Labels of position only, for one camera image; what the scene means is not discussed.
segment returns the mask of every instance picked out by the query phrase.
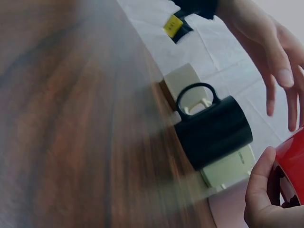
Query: fingernail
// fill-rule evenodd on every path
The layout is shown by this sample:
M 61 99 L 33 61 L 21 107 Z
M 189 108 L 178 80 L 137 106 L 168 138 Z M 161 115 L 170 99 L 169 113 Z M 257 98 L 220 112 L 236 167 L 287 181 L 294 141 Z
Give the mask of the fingernail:
M 275 109 L 275 102 L 274 101 L 267 101 L 267 115 L 272 116 Z
M 288 88 L 292 87 L 295 83 L 294 77 L 288 69 L 280 70 L 277 74 L 277 80 L 281 86 Z

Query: black mug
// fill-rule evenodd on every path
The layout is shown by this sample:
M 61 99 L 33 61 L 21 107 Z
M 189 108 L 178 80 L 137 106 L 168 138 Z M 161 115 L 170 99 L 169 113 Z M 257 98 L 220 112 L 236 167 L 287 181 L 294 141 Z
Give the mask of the black mug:
M 190 89 L 203 86 L 211 90 L 210 107 L 188 115 L 181 109 L 182 96 Z M 219 99 L 214 88 L 207 83 L 195 83 L 184 88 L 176 100 L 181 122 L 175 131 L 195 170 L 221 159 L 251 143 L 252 132 L 245 114 L 237 101 L 228 96 Z

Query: finger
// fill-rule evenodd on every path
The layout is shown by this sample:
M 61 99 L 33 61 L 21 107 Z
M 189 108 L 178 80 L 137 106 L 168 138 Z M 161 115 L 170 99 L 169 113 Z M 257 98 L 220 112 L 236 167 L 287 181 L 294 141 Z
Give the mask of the finger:
M 297 85 L 298 94 L 299 94 L 299 103 L 300 103 L 300 126 L 304 125 L 304 75 L 303 75 L 303 66 L 298 66 L 298 73 L 296 75 L 299 85 Z
M 287 89 L 285 92 L 288 105 L 288 129 L 293 132 L 296 129 L 296 120 L 298 116 L 298 93 L 295 88 Z
M 300 102 L 300 126 L 304 125 L 304 92 L 299 94 Z
M 257 213 L 271 205 L 267 194 L 269 174 L 273 168 L 276 151 L 272 147 L 266 148 L 256 165 L 252 169 L 245 195 L 246 205 L 251 213 Z
M 276 80 L 273 75 L 262 75 L 266 86 L 266 107 L 267 115 L 272 116 L 275 110 L 276 102 Z
M 290 62 L 277 36 L 271 35 L 267 37 L 263 46 L 269 68 L 278 84 L 283 88 L 291 88 L 294 85 L 294 77 Z

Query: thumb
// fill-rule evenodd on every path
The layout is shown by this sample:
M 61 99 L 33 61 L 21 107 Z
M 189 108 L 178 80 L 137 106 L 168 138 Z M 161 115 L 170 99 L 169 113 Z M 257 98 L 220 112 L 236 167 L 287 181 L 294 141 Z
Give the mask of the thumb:
M 294 77 L 290 67 L 288 55 L 276 35 L 268 36 L 263 44 L 271 74 L 283 88 L 294 85 Z
M 252 214 L 271 205 L 267 183 L 276 158 L 276 151 L 268 147 L 252 169 L 245 195 L 246 206 Z

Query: mug handle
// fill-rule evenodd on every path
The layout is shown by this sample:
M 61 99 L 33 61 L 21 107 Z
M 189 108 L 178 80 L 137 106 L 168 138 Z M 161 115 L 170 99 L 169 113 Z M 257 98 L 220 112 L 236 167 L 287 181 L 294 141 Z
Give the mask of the mug handle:
M 180 92 L 180 94 L 178 95 L 178 97 L 177 97 L 177 99 L 176 99 L 176 110 L 177 110 L 177 112 L 179 113 L 179 115 L 180 115 L 182 121 L 186 121 L 186 120 L 188 120 L 188 119 L 191 119 L 191 118 L 193 118 L 193 117 L 199 115 L 201 112 L 204 111 L 204 110 L 203 110 L 203 111 L 200 111 L 199 113 L 196 113 L 195 115 L 188 115 L 188 114 L 186 114 L 186 113 L 182 110 L 182 108 L 181 108 L 181 106 L 180 106 L 180 105 L 181 105 L 182 96 L 184 96 L 184 94 L 185 94 L 188 90 L 191 90 L 191 89 L 193 89 L 193 88 L 195 88 L 195 87 L 201 87 L 201 86 L 202 86 L 202 87 L 208 88 L 208 89 L 212 92 L 212 94 L 213 94 L 213 101 L 212 101 L 212 104 L 213 104 L 213 105 L 218 105 L 218 104 L 220 103 L 220 99 L 219 99 L 217 93 L 215 92 L 215 89 L 214 89 L 211 85 L 209 85 L 209 84 L 207 84 L 207 83 L 203 83 L 203 82 L 198 82 L 198 83 L 191 84 L 191 85 L 185 87 L 185 88 Z

